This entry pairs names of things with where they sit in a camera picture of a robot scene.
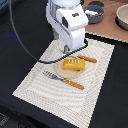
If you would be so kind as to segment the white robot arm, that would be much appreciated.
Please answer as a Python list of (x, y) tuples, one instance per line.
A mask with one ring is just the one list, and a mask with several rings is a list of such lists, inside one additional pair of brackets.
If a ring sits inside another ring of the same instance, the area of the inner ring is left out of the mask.
[(48, 0), (46, 18), (71, 50), (83, 46), (89, 20), (80, 0)]

